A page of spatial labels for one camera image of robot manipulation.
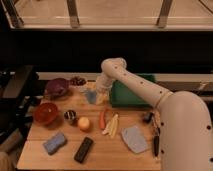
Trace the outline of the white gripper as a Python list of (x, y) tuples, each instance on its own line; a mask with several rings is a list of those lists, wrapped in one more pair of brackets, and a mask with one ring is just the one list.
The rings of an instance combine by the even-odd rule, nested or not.
[(106, 74), (102, 73), (100, 76), (97, 77), (96, 80), (96, 89), (98, 92), (96, 97), (96, 104), (102, 105), (105, 104), (108, 99), (109, 95), (107, 91), (109, 91), (112, 88), (113, 79), (108, 77)]

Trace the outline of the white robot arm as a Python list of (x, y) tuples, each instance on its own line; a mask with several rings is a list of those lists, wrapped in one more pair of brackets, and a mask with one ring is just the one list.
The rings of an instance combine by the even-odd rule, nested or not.
[(192, 92), (172, 92), (126, 67), (123, 58), (105, 59), (97, 90), (106, 92), (118, 80), (160, 113), (161, 171), (213, 171), (213, 123), (206, 103)]

